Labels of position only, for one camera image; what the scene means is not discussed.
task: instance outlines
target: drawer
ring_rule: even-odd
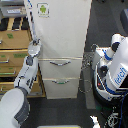
[[[0,67],[1,66],[23,66],[25,56],[28,50],[0,50]]]
[[[31,96],[42,96],[42,85],[40,84],[39,76],[37,77],[37,80],[33,83],[33,88],[31,90],[31,93],[28,95]],[[0,82],[0,95],[5,94],[10,89],[14,88],[14,82]]]
[[[26,30],[0,32],[0,40],[2,41],[0,49],[28,48],[30,43],[29,34]]]
[[[79,79],[44,79],[47,99],[77,98]]]
[[[22,67],[0,67],[0,77],[17,76]]]
[[[0,4],[2,6],[7,6],[7,5],[24,5],[23,0],[0,0]]]
[[[80,59],[58,59],[40,60],[39,66],[42,78],[69,78],[80,77],[82,58]]]

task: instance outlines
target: black surface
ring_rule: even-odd
[[[14,19],[12,30],[19,29],[21,17],[17,17]]]
[[[3,19],[1,20],[0,31],[5,31],[5,30],[7,30],[8,21],[9,21],[9,18],[3,18]]]
[[[120,14],[120,21],[122,23],[123,29],[128,34],[128,9],[124,9]]]
[[[102,47],[110,46],[111,37],[115,33],[126,36],[120,22],[120,13],[124,8],[128,8],[128,1],[124,3],[120,0],[105,0],[104,3],[97,0],[92,1],[86,52],[91,51],[92,44]],[[80,86],[84,87],[84,82],[80,82]],[[36,128],[40,125],[79,125],[83,128],[92,128],[91,115],[98,117],[101,128],[106,121],[100,113],[101,108],[104,107],[97,102],[99,104],[96,106],[97,109],[87,109],[85,94],[81,92],[78,93],[77,99],[47,100],[46,98],[35,98],[29,99],[29,103],[31,105],[30,115],[21,128]],[[109,111],[110,109],[107,108],[104,109],[103,113],[109,116]]]
[[[29,23],[26,17],[23,18],[21,30],[28,30],[29,29]]]
[[[126,8],[128,8],[127,0],[123,3],[120,0],[106,0],[105,3],[93,0],[85,42],[86,52],[92,51],[92,44],[100,47],[110,46],[111,37],[115,33],[127,36],[120,21],[120,13]]]

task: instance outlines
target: drawer handle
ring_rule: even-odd
[[[53,80],[52,82],[54,82],[54,83],[56,83],[56,84],[66,84],[67,82],[69,82],[69,80],[65,80],[65,81]]]
[[[1,87],[0,92],[7,92],[8,90],[3,90],[4,86]]]
[[[0,75],[15,75],[16,74],[16,71],[14,72],[3,72],[3,73],[0,73]]]
[[[7,59],[6,61],[0,61],[0,64],[8,63],[8,62],[9,62],[9,59]]]
[[[56,63],[55,61],[50,61],[50,63],[51,64],[54,64],[54,65],[57,65],[57,66],[64,66],[64,65],[66,65],[66,64],[69,64],[69,63],[71,63],[71,61],[66,61],[66,62],[64,62],[64,63]]]

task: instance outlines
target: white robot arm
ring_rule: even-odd
[[[5,93],[0,101],[0,128],[20,128],[30,111],[27,94],[31,92],[38,71],[41,42],[32,41],[23,67],[14,81],[14,89]]]
[[[94,93],[98,99],[107,104],[115,105],[128,90],[127,54],[128,37],[119,34],[113,35],[111,47],[99,48],[95,52],[92,66],[94,70]]]

